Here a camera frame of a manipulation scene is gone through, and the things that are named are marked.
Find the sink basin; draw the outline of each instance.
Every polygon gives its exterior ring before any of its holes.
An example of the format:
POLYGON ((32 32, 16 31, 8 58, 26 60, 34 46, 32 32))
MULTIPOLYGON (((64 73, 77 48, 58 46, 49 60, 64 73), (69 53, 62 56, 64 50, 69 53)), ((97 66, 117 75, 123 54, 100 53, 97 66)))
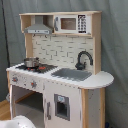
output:
POLYGON ((73 81, 84 81, 89 76, 92 75, 91 72, 87 71, 80 71, 75 69, 69 68, 62 68, 54 73, 51 74, 54 77, 60 77, 63 79, 73 80, 73 81))

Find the countertop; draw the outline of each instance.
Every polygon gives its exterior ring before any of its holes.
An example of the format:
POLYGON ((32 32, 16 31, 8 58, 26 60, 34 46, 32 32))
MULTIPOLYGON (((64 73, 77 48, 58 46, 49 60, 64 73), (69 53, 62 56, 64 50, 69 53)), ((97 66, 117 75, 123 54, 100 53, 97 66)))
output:
POLYGON ((13 72, 17 72, 17 73, 23 73, 26 75, 32 75, 35 77, 40 77, 43 79, 47 79, 47 80, 52 80, 52 81, 58 81, 58 82, 63 82, 65 84, 69 84, 71 86, 75 86, 78 88, 83 88, 83 89, 96 89, 96 88, 103 88, 106 86, 109 86, 113 83, 114 77, 107 72, 104 71, 100 71, 98 74, 96 75, 91 75, 90 77, 88 77, 87 79, 85 79, 84 81, 72 81, 72 80, 67 80, 67 79, 63 79, 63 78, 58 78, 58 77, 53 77, 51 76, 51 73, 64 68, 64 67, 57 67, 54 68, 44 74, 39 74, 39 73, 33 73, 33 72, 28 72, 28 71, 24 71, 24 70, 20 70, 20 69, 16 69, 15 67, 23 65, 22 64, 18 64, 16 66, 7 68, 6 71, 13 71, 13 72))

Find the faucet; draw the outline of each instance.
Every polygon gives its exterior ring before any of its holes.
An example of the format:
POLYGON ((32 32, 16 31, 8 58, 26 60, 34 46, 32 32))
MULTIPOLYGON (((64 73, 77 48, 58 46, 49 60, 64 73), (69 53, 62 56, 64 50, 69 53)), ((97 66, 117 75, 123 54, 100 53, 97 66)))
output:
POLYGON ((85 69, 85 63, 82 64, 82 63, 80 62, 80 58, 81 58, 81 56, 82 56, 83 54, 86 54, 86 55, 88 56, 88 58, 89 58, 89 60, 90 60, 90 65, 93 65, 92 56, 91 56, 88 52, 82 51, 82 52, 80 52, 80 53, 78 54, 78 63, 77 63, 76 66, 75 66, 75 67, 77 68, 77 70, 83 70, 83 69, 85 69))

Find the white chair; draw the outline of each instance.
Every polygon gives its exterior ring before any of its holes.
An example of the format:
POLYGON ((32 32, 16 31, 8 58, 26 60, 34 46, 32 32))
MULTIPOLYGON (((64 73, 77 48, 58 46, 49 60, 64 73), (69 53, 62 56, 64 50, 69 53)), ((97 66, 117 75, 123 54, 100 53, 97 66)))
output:
POLYGON ((0 121, 0 128, 36 128, 34 124, 24 116, 17 116, 12 120, 0 121))

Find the microwave door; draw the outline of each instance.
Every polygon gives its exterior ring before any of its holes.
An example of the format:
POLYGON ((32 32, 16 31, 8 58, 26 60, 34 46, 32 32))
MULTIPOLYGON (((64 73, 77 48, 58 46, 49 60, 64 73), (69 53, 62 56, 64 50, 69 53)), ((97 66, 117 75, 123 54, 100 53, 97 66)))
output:
POLYGON ((78 33, 78 16, 56 16, 54 27, 55 33, 78 33))

